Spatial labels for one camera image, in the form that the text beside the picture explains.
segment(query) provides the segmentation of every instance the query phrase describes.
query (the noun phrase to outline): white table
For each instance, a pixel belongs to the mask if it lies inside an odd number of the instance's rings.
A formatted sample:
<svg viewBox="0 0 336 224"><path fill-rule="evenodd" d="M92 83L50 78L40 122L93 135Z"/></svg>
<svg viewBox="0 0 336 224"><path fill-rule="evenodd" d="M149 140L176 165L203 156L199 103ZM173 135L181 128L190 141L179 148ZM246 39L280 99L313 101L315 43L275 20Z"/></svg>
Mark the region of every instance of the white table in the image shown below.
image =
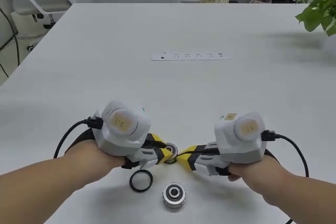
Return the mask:
<svg viewBox="0 0 336 224"><path fill-rule="evenodd" d="M294 16L302 5L76 4L0 88L0 173L51 158L75 122L120 98L140 102L151 131L180 151L214 140L226 112L260 112L268 129L292 138L311 176L336 183L335 57ZM150 53L222 51L234 60L153 62ZM61 153L85 128L67 139ZM303 175L293 147L268 148ZM279 223L287 216L242 182L200 177L178 164L151 168L143 194L135 170L115 169L72 195L48 224ZM169 212L163 187L182 183L186 204Z"/></svg>

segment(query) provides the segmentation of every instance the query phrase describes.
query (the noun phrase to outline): forearm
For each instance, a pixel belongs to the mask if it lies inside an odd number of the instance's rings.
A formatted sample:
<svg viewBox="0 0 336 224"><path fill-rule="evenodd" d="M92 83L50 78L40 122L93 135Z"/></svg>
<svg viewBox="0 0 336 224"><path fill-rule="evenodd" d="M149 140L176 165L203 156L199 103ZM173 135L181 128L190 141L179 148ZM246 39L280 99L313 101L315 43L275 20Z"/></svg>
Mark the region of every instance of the forearm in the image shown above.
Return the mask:
<svg viewBox="0 0 336 224"><path fill-rule="evenodd" d="M0 176L0 222L44 223L85 179L61 157Z"/></svg>
<svg viewBox="0 0 336 224"><path fill-rule="evenodd" d="M274 205L297 224L336 223L336 185L290 174Z"/></svg>

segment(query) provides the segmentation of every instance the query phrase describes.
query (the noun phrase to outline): floor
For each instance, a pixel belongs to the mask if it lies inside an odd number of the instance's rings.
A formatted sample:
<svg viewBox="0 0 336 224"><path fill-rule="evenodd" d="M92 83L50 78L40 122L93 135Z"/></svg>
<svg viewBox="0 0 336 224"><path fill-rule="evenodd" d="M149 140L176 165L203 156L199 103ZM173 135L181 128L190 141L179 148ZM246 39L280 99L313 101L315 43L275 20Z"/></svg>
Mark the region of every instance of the floor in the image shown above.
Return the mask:
<svg viewBox="0 0 336 224"><path fill-rule="evenodd" d="M27 46L30 42L28 39L19 39L20 62L22 62L29 54ZM0 51L0 63L10 76L17 68L16 46L12 40L2 51ZM6 75L0 68L0 86L7 80Z"/></svg>

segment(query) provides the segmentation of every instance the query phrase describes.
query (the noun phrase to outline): black cord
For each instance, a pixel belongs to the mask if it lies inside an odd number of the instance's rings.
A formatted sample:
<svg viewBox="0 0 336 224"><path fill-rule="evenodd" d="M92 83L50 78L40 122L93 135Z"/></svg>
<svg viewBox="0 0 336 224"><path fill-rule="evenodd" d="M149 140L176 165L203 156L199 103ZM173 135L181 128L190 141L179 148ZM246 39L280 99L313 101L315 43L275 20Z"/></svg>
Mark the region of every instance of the black cord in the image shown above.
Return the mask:
<svg viewBox="0 0 336 224"><path fill-rule="evenodd" d="M57 148L56 148L55 154L54 154L54 158L57 158L59 150L61 149L61 147L62 147L65 139L71 133L71 131L73 131L77 126L79 126L81 124L85 124L85 123L86 123L86 119L75 123L73 126L70 127L70 129L68 129L68 131L64 134L64 136L62 137L61 141L59 141L59 143L57 145Z"/></svg>
<svg viewBox="0 0 336 224"><path fill-rule="evenodd" d="M5 73L5 75L7 76L7 78L9 78L8 74L6 73L4 67L1 65L1 63L0 63L0 67L2 68L2 71Z"/></svg>
<svg viewBox="0 0 336 224"><path fill-rule="evenodd" d="M298 154L301 157L301 160L303 162L303 166L304 166L304 171L305 171L306 177L309 178L309 169L308 169L307 161L306 161L305 157L303 156L300 148L296 145L296 143L294 143L294 141L292 139L290 139L290 138L288 138L286 136L283 136L283 135L276 134L276 138L281 138L281 139L286 140L287 142L289 142L296 149L296 151L298 152Z"/></svg>
<svg viewBox="0 0 336 224"><path fill-rule="evenodd" d="M4 11L0 8L0 12L4 15L5 19L8 21L10 28L13 32L13 37L15 39L15 44L16 44L16 57L17 57L17 66L20 66L20 52L19 52L19 43L17 41L17 37L14 31L14 27L12 26L12 23L9 21L9 18L7 17L7 15L4 13Z"/></svg>

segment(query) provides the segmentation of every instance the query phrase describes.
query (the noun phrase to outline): ball bearing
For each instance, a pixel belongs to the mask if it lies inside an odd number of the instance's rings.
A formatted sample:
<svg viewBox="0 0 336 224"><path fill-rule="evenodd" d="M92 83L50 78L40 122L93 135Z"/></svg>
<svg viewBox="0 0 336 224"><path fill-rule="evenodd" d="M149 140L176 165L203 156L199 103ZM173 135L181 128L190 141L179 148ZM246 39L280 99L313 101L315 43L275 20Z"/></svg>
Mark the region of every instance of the ball bearing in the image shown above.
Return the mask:
<svg viewBox="0 0 336 224"><path fill-rule="evenodd" d="M171 151L173 153L173 155L165 161L166 164L174 164L177 160L176 160L176 156L179 152L179 150L177 149L175 144L172 143L166 143L166 149L168 151Z"/></svg>
<svg viewBox="0 0 336 224"><path fill-rule="evenodd" d="M171 182L164 187L162 195L164 204L169 208L176 209L184 204L186 192L181 184Z"/></svg>

